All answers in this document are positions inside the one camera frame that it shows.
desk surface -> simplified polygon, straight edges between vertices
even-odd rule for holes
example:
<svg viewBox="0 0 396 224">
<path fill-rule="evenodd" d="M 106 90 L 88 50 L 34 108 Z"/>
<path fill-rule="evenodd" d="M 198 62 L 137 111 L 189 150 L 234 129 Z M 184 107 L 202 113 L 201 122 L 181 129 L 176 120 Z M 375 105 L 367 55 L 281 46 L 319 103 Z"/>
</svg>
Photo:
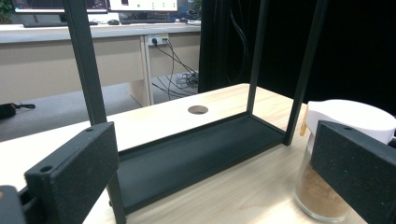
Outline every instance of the desk surface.
<svg viewBox="0 0 396 224">
<path fill-rule="evenodd" d="M 200 31 L 200 26 L 188 25 L 183 22 L 131 25 L 99 24 L 91 26 L 93 38 Z M 70 39 L 70 34 L 68 28 L 65 26 L 24 28 L 21 24 L 0 25 L 0 44 L 66 39 Z"/>
<path fill-rule="evenodd" d="M 119 150 L 124 150 L 242 112 L 246 109 L 247 96 L 248 85 L 237 85 L 121 113 L 108 120 L 115 121 Z M 289 98 L 258 89 L 254 114 L 285 130 L 291 103 Z M 187 109 L 191 105 L 205 105 L 209 112 L 189 114 Z M 304 110 L 305 105 L 297 127 L 301 125 Z M 25 170 L 88 126 L 88 122 L 83 122 L 0 143 L 0 185 L 21 189 Z M 300 136 L 298 129 L 290 146 L 274 147 L 142 208 L 128 215 L 127 222 L 319 223 L 305 215 L 291 196 L 308 138 L 308 134 Z M 85 223 L 115 223 L 106 192 Z M 352 212 L 342 223 L 364 221 Z"/>
</svg>

monitor screen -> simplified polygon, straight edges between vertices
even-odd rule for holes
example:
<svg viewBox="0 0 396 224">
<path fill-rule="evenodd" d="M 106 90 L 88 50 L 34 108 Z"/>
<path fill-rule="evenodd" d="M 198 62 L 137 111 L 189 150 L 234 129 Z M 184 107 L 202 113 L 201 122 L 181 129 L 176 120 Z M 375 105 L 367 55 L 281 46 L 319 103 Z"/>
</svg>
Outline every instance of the monitor screen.
<svg viewBox="0 0 396 224">
<path fill-rule="evenodd" d="M 177 0 L 107 0 L 113 12 L 171 12 L 177 11 Z"/>
<path fill-rule="evenodd" d="M 62 0 L 11 0 L 16 13 L 61 14 L 64 13 Z M 106 0 L 85 0 L 88 13 L 107 13 Z"/>
</svg>

light wood tabletop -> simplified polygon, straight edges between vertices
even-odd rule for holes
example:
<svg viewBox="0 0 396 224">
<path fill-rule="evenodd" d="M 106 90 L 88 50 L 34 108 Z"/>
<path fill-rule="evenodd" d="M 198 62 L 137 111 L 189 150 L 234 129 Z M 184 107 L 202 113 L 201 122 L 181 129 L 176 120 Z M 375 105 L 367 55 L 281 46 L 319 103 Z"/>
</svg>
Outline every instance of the light wood tabletop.
<svg viewBox="0 0 396 224">
<path fill-rule="evenodd" d="M 119 151 L 173 133 L 227 118 L 246 110 L 248 84 L 197 94 L 179 100 L 109 116 L 114 121 Z M 292 100 L 257 89 L 254 115 L 286 130 Z M 191 114 L 203 105 L 208 112 Z M 307 216 L 292 197 L 309 133 L 300 136 L 306 105 L 290 146 L 279 145 L 187 187 L 127 216 L 127 223 L 321 223 Z M 0 143 L 0 185 L 25 186 L 23 172 L 88 122 Z M 104 191 L 84 223 L 115 223 Z M 354 211 L 341 223 L 365 223 Z"/>
</svg>

round hole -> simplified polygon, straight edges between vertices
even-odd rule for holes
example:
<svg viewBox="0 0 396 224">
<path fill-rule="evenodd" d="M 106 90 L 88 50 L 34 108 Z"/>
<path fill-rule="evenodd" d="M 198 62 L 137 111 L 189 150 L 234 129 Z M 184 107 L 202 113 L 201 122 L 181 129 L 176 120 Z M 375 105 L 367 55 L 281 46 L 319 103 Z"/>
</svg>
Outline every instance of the round hole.
<svg viewBox="0 0 396 224">
<path fill-rule="evenodd" d="M 50 171 L 50 169 L 52 169 L 52 166 L 44 166 L 43 168 L 40 169 L 40 172 L 44 173 Z"/>
<path fill-rule="evenodd" d="M 209 109 L 203 105 L 193 105 L 189 108 L 189 112 L 194 115 L 202 115 L 207 113 L 207 111 L 209 111 Z"/>
</svg>

black curtain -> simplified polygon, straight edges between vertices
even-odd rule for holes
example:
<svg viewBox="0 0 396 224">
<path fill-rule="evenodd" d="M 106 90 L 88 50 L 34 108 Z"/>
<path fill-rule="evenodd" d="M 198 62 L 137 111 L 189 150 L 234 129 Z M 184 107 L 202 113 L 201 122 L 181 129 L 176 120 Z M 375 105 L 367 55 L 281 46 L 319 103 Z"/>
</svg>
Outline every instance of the black curtain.
<svg viewBox="0 0 396 224">
<path fill-rule="evenodd" d="M 249 82 L 259 5 L 203 1 L 199 92 Z M 315 5 L 270 1 L 259 86 L 293 97 Z M 348 99 L 396 115 L 395 11 L 391 0 L 330 1 L 305 103 Z"/>
</svg>

